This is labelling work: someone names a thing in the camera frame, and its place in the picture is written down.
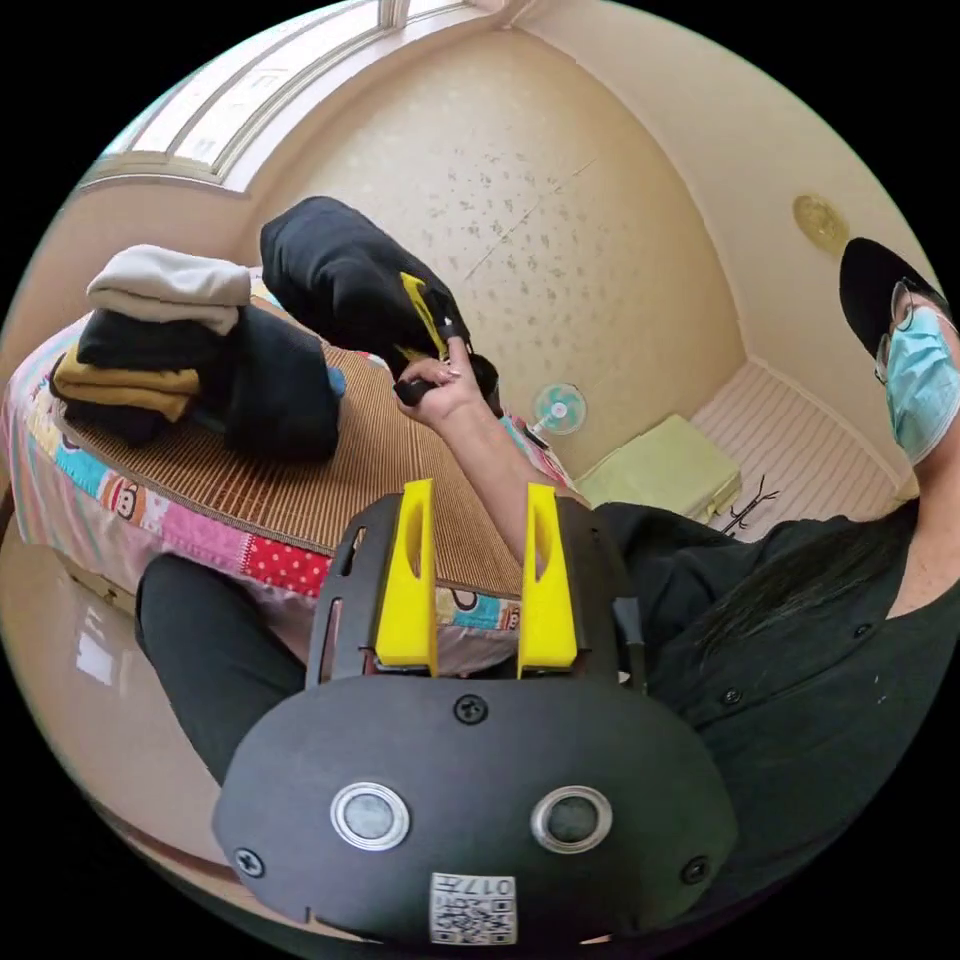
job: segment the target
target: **colorful quilt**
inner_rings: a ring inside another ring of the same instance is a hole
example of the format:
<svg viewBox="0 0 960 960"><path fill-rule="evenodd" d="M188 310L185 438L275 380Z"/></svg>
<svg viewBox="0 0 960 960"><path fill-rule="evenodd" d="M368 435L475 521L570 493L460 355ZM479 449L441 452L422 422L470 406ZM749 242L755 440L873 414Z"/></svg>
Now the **colorful quilt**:
<svg viewBox="0 0 960 960"><path fill-rule="evenodd" d="M255 280L257 296L272 299L262 284L261 289L256 286ZM24 542L53 546L131 593L153 556L173 552L243 581L273 605L289 598L312 608L329 558L195 513L128 480L62 435L52 416L48 375L84 322L77 321L35 350L7 387L3 441ZM377 357L368 359L383 363ZM504 417L502 423L532 463L557 482L570 484L556 457L527 439L522 420ZM513 632L519 626L520 606L439 588L437 615L441 626Z"/></svg>

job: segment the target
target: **window frame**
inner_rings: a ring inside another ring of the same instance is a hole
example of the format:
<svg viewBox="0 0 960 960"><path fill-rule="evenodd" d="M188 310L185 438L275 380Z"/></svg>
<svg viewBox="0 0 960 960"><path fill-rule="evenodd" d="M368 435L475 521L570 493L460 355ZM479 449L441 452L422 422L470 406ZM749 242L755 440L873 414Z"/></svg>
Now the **window frame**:
<svg viewBox="0 0 960 960"><path fill-rule="evenodd" d="M260 63L281 50L288 43L296 40L304 33L316 29L324 21L331 20L352 6L360 6L366 2L378 4L377 25L369 30L352 37L333 50L328 51L317 60L308 64L302 70L290 77L271 94L253 114L247 118L229 141L220 149L216 157L205 162L193 160L189 157L178 157L176 151L195 127L207 115L207 112L220 102L221 98L237 83L254 70ZM142 119L135 119L136 129L131 131L130 137L124 143L123 149L115 153L104 153L93 164L90 171L82 179L81 186L87 186L105 180L128 176L162 176L189 179L202 183L220 185L223 183L231 167L243 154L247 146L253 141L270 121L291 101L299 96L311 83L326 73L338 63L362 50L374 41L390 33L403 30L409 22L420 22L432 16L448 13L461 7L473 6L471 0L451 0L449 4L437 10L427 11L414 18L408 18L410 0L352 0L351 3L337 10L325 13L318 9L316 18L308 20L303 26L280 37L259 53L244 62L229 77L227 77L190 115L189 119L180 127L167 148L163 151L135 150L138 140L144 135L150 125L173 98L214 60L203 64L189 76L185 77L172 87L158 100L153 109ZM116 140L126 138L127 131L121 131Z"/></svg>

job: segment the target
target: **folded white towel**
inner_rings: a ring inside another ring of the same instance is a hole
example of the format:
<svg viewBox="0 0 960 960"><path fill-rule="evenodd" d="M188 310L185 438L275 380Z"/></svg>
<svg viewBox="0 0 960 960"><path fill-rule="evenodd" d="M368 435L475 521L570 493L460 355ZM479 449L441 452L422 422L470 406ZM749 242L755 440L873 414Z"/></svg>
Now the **folded white towel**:
<svg viewBox="0 0 960 960"><path fill-rule="evenodd" d="M196 320L219 334L235 326L250 302L246 267L142 243L121 250L87 287L94 307L137 320Z"/></svg>

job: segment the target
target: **ceiling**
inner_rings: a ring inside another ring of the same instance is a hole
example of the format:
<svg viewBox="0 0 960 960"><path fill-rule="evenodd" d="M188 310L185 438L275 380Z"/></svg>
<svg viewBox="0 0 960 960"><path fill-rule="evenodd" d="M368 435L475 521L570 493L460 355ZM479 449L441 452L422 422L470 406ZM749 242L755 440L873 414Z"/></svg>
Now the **ceiling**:
<svg viewBox="0 0 960 960"><path fill-rule="evenodd" d="M727 274L752 359L799 386L898 478L872 361L848 331L838 263L794 223L801 193L933 271L884 188L846 143L770 76L712 41L604 0L535 4L518 26L573 57L658 140L700 209Z"/></svg>

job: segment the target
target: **hand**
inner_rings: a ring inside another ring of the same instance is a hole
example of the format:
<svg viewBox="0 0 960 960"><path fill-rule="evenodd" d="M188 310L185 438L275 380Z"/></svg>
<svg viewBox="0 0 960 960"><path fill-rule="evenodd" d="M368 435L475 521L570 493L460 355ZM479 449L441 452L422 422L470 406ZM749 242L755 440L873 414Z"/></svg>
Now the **hand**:
<svg viewBox="0 0 960 960"><path fill-rule="evenodd" d="M470 354L463 340L451 337L447 349L450 353L448 362L433 358L417 360L400 377L402 381L421 379L437 386L428 391L416 407L408 407L397 400L397 405L408 417L437 433L442 432L450 418L462 410L489 409L477 386Z"/></svg>

